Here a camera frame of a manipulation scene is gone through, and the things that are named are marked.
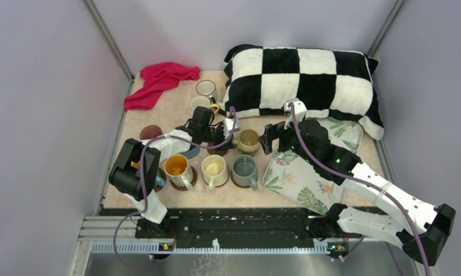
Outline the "beige ceramic mug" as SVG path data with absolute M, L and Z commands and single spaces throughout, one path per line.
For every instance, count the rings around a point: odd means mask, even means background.
M 260 148 L 258 138 L 258 133 L 252 129 L 240 131 L 237 150 L 242 154 L 254 156 Z

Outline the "blue mug yellow inside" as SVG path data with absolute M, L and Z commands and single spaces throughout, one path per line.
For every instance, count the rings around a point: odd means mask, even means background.
M 139 169 L 140 163 L 139 162 L 131 162 L 131 166 L 133 168 L 135 168 L 135 169 Z M 156 179 L 155 179 L 155 185 L 154 185 L 153 190 L 157 193 L 160 190 L 162 190 L 165 185 L 166 185 L 166 174 L 163 171 L 163 169 L 159 168 L 157 176 L 156 176 Z

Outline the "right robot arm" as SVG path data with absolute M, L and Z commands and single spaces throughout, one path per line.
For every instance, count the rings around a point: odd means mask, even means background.
M 292 152 L 320 177 L 358 193 L 383 215 L 335 203 L 325 213 L 323 228 L 331 237 L 358 233 L 393 244 L 429 267 L 436 265 L 453 228 L 456 211 L 447 204 L 434 206 L 408 194 L 381 177 L 359 156 L 331 143 L 317 120 L 268 124 L 259 142 L 266 154 L 279 140 L 279 152 Z

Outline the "orange cup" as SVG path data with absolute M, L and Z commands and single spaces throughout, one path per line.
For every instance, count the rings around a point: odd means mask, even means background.
M 183 155 L 173 155 L 165 160 L 164 171 L 168 175 L 179 175 L 189 166 L 188 160 Z

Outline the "amber wooden coaster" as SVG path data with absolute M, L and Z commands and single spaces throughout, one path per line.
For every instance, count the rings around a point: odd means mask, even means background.
M 211 177 L 208 177 L 208 176 L 204 175 L 203 181 L 207 186 L 209 186 L 210 180 L 211 180 Z M 219 176 L 218 178 L 214 179 L 214 181 L 213 181 L 214 189 L 217 189 L 217 188 L 220 188 L 220 187 L 224 186 L 229 180 L 230 180 L 230 175 L 228 175 L 225 179 L 221 179 L 221 176 Z
M 189 165 L 184 172 L 179 175 L 169 174 L 171 185 L 179 191 L 192 190 L 197 181 L 196 170 Z
M 240 188 L 240 189 L 251 189 L 251 188 L 252 188 L 250 185 L 240 185 L 240 184 L 236 183 L 236 181 L 234 180 L 234 178 L 232 177 L 232 175 L 230 175 L 230 176 L 231 176 L 231 181 L 232 181 L 232 183 L 233 183 L 236 187 L 238 187 L 238 188 Z

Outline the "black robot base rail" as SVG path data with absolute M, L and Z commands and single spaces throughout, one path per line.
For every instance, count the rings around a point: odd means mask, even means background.
M 224 249 L 311 248 L 321 241 L 358 238 L 344 234 L 306 208 L 172 208 L 163 222 L 137 222 L 139 239 L 170 239 L 176 247 Z

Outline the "blue-grey apple coaster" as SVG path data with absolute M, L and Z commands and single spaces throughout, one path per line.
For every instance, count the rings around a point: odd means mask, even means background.
M 193 149 L 190 149 L 189 151 L 182 152 L 181 155 L 183 155 L 184 157 L 186 157 L 189 160 L 189 159 L 193 159 L 193 158 L 197 157 L 199 155 L 199 153 L 200 153 L 200 148 L 195 147 Z

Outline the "pink mug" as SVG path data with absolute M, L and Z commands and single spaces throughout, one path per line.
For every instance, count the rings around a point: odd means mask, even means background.
M 139 134 L 140 140 L 150 140 L 162 135 L 162 129 L 157 125 L 148 125 L 144 127 Z

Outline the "grey ceramic mug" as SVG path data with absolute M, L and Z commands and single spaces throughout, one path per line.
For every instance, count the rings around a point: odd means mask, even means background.
M 232 165 L 232 177 L 240 185 L 250 185 L 252 190 L 258 190 L 258 167 L 256 161 L 249 155 L 237 157 Z

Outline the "dark walnut wooden coaster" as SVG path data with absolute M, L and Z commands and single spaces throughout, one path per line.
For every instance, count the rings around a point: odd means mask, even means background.
M 207 149 L 207 152 L 209 155 L 219 155 L 219 156 L 225 156 L 225 154 L 228 152 L 228 150 L 222 150 L 222 151 L 217 151 L 216 149 Z

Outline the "cream ceramic mug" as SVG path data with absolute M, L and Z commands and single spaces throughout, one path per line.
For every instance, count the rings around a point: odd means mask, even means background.
M 204 175 L 211 177 L 208 186 L 210 192 L 214 192 L 216 190 L 213 187 L 214 179 L 218 178 L 219 176 L 221 176 L 221 179 L 225 179 L 228 175 L 230 175 L 226 161 L 219 155 L 210 155 L 206 157 L 201 164 L 201 170 L 203 173 L 203 178 Z

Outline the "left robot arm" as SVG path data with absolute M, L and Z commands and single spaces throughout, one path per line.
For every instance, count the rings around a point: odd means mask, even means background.
M 165 237 L 171 229 L 167 207 L 153 191 L 159 164 L 167 158 L 196 147 L 217 151 L 235 148 L 233 134 L 240 124 L 234 107 L 230 117 L 213 124 L 214 113 L 198 107 L 192 118 L 169 133 L 149 140 L 127 139 L 118 153 L 108 181 L 136 206 L 136 214 L 149 221 L 149 231 Z

